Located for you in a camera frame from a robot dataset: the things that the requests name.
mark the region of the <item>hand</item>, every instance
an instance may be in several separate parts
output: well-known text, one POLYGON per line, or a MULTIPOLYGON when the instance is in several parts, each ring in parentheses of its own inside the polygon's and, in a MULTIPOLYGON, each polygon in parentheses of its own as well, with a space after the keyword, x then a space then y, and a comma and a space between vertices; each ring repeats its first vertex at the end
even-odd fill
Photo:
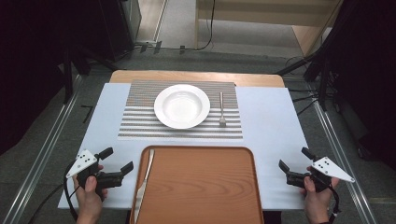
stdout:
MULTIPOLYGON (((102 213, 102 200, 96 194, 95 189, 97 185, 96 177, 90 176, 85 183, 85 189, 78 188, 77 177, 73 177, 73 182, 78 199, 78 220, 77 223, 96 223, 102 213)), ((103 189, 103 195, 107 197, 107 189, 103 189)))
MULTIPOLYGON (((339 179, 332 178, 332 186, 338 185, 339 179)), ((328 208, 332 191, 325 189, 322 192, 316 192, 315 183, 309 176, 304 179, 305 189, 301 190, 305 197, 305 214, 310 224, 317 224, 329 221, 328 208)))

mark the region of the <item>tray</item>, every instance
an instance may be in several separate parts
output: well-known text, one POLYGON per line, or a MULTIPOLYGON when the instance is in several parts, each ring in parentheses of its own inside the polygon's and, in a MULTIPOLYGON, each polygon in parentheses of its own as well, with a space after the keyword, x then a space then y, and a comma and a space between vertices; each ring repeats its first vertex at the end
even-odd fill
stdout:
POLYGON ((138 224, 263 223, 253 155, 245 147, 146 147, 134 202, 152 148, 155 155, 138 224))

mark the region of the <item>placemat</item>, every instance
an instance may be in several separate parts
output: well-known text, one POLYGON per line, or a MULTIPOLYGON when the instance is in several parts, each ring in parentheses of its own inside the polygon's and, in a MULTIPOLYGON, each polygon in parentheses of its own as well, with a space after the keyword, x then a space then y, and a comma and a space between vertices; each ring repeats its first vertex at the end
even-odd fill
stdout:
POLYGON ((131 84, 120 124, 119 140, 170 141, 243 141, 235 86, 232 82, 135 80, 131 84), (207 118, 185 130, 163 125, 155 116, 154 102, 164 89, 176 84, 190 84, 206 93, 210 101, 207 118), (227 126, 219 126, 219 92, 223 92, 224 117, 227 126))
POLYGON ((246 147, 146 147, 134 203, 151 149, 154 157, 137 224, 263 223, 253 154, 246 147))

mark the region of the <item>white tabletop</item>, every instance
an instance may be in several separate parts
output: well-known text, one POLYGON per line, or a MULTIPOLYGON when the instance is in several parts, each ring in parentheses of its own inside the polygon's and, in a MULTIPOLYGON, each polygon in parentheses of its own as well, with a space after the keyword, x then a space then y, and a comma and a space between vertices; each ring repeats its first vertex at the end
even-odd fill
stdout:
MULTIPOLYGON (((104 86, 80 150, 99 153, 113 147, 114 153, 100 164, 104 172, 118 172, 130 161, 134 169, 124 177, 122 186, 108 190, 104 207, 131 209, 140 155, 148 146, 239 146, 249 148, 256 164, 263 210, 304 209, 299 189, 286 184, 286 176, 278 167, 285 162, 293 172, 305 173, 310 160, 301 153, 307 147, 289 91, 286 88, 235 87, 243 129, 243 142, 180 142, 118 140, 121 118, 130 84, 107 83, 104 86)), ((73 181, 68 181, 69 189, 73 181)), ((68 208, 64 194, 59 208, 68 208)))

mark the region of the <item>knife blade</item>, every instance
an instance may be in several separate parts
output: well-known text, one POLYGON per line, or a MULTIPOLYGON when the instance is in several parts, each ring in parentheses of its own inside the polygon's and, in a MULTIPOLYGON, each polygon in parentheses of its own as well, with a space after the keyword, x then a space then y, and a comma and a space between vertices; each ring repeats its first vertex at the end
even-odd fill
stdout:
POLYGON ((149 171, 151 169, 151 164, 154 159, 154 149, 149 150, 149 159, 148 159, 148 169, 146 171, 145 179, 143 180, 142 186, 140 186, 139 190, 136 193, 136 203, 134 204, 134 224, 137 223, 137 218, 139 217, 140 208, 143 202, 143 196, 145 195, 146 185, 149 179, 149 171))

